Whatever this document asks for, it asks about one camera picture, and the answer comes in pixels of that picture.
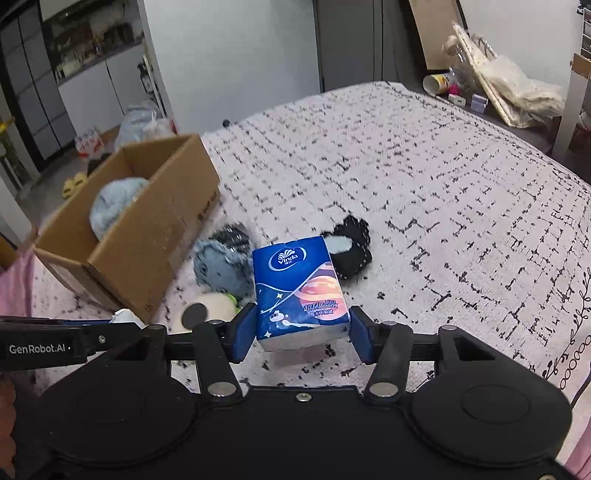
floor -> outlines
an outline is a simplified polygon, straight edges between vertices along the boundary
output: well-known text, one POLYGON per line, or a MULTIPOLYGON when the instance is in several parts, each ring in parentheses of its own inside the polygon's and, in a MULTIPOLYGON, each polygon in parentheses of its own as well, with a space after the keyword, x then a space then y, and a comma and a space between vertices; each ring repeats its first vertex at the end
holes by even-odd
POLYGON ((64 202, 64 182, 79 171, 86 171, 86 161, 75 149, 65 152, 42 173, 41 180, 19 201, 29 220, 42 228, 52 213, 64 202))

white bedsheet with black pattern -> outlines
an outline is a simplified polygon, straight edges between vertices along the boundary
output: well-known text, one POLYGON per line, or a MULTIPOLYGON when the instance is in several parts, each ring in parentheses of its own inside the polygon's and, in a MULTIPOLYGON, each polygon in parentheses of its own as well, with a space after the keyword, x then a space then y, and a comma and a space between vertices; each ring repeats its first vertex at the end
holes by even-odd
MULTIPOLYGON (((576 175, 503 129, 386 82, 279 106, 203 143, 222 179, 212 222, 246 220, 275 242, 332 229, 349 212, 362 217, 374 261, 343 283, 350 305, 419 333, 457 325, 568 391, 561 358, 589 333, 580 290, 591 188, 576 175)), ((191 264, 156 314, 171 331, 201 291, 191 264)), ((105 316, 41 264, 34 314, 105 316)), ((361 386, 372 370, 347 340, 281 353, 255 343, 233 368, 245 387, 361 386)), ((408 387, 433 373, 414 364, 408 387)), ((173 374, 197 388, 192 365, 173 374)))

plush toy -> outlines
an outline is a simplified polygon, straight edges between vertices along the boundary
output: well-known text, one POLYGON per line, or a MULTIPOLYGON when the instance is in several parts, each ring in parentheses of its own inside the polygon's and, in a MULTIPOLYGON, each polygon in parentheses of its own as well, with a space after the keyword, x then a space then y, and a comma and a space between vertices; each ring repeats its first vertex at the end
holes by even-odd
POLYGON ((196 302, 183 312, 181 324, 184 331, 192 331, 198 324, 209 320, 230 322, 238 311, 236 298, 227 293, 210 292, 200 295, 196 302))
POLYGON ((240 224, 226 225, 193 247, 197 283, 242 300, 252 293, 251 244, 240 224))
POLYGON ((99 241, 147 183, 146 179, 130 177, 101 188, 90 208, 90 226, 99 241))
POLYGON ((322 232, 322 236, 339 279, 348 280, 371 263, 371 239, 365 220, 349 215, 332 232, 322 232))

blue gripper pad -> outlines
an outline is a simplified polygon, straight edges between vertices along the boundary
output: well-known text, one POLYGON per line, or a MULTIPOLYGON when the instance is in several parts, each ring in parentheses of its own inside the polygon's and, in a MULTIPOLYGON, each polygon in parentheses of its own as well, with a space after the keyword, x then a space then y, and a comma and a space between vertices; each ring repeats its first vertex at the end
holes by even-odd
POLYGON ((236 336, 232 345, 232 359, 230 360, 232 363, 238 364, 242 362, 250 350, 256 335, 257 310, 256 305, 251 305, 250 308, 245 307, 242 309, 236 316, 245 315, 244 319, 236 328, 236 336))
POLYGON ((364 364, 374 364, 374 347, 369 339, 369 329, 362 319, 362 315, 365 313, 360 307, 355 306, 349 309, 349 315, 351 317, 349 338, 351 338, 357 355, 364 364))

vinda logo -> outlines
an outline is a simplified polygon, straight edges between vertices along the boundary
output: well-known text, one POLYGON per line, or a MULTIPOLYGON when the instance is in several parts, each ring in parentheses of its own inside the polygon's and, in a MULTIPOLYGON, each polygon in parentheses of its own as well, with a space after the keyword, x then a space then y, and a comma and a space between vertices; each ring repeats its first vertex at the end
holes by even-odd
POLYGON ((302 247, 279 250, 269 259, 269 268, 276 272, 287 270, 306 259, 306 250, 302 247))

